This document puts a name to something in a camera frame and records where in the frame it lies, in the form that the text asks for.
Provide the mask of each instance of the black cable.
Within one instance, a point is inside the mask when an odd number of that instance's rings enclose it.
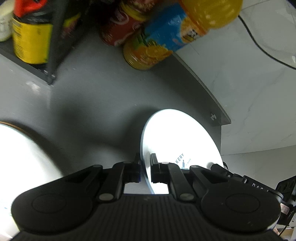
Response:
[[[286,230],[287,226],[288,226],[288,225],[286,225],[286,226],[284,227],[284,229],[279,233],[279,236],[281,236],[281,234]]]
[[[280,64],[283,64],[283,65],[285,65],[285,66],[287,66],[287,67],[289,67],[289,68],[291,68],[291,69],[293,69],[293,70],[296,70],[296,67],[293,67],[293,66],[291,66],[291,65],[289,65],[289,64],[286,64],[285,62],[280,61],[280,60],[276,59],[275,57],[271,56],[269,53],[267,53],[267,52],[266,52],[266,51],[265,51],[265,50],[264,50],[264,49],[263,49],[263,48],[257,43],[257,41],[255,40],[254,36],[252,35],[250,29],[248,28],[248,26],[246,25],[246,22],[242,19],[242,17],[239,15],[238,18],[240,19],[240,21],[242,22],[242,24],[243,24],[244,27],[246,28],[246,30],[247,30],[248,34],[250,35],[251,39],[253,40],[253,42],[256,44],[256,46],[257,46],[257,47],[258,47],[263,53],[265,53],[268,57],[270,57],[270,58],[273,59],[274,61],[276,61],[276,62],[278,62],[278,63],[280,63]]]

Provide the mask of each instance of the red jar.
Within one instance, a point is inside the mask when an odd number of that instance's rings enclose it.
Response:
[[[119,46],[147,19],[146,15],[121,2],[108,23],[102,26],[102,40],[106,44]]]

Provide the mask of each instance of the bottle logo on plate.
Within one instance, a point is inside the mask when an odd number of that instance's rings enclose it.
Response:
[[[184,157],[184,154],[182,153],[180,156],[178,156],[175,160],[175,163],[182,169],[189,169],[187,168],[191,159],[187,159]]]

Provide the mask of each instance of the screw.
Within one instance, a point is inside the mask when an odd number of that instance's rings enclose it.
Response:
[[[114,198],[114,196],[111,194],[111,193],[102,193],[100,196],[99,196],[99,199],[101,201],[110,201]]]
[[[182,201],[191,201],[194,199],[194,196],[190,193],[182,193],[180,194],[180,199]]]
[[[217,119],[216,115],[211,113],[211,119],[212,119],[212,121],[214,121],[215,119]]]

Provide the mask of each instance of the juice bottle label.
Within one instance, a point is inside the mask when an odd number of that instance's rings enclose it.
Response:
[[[137,61],[153,66],[205,33],[176,3],[132,38],[132,55]]]

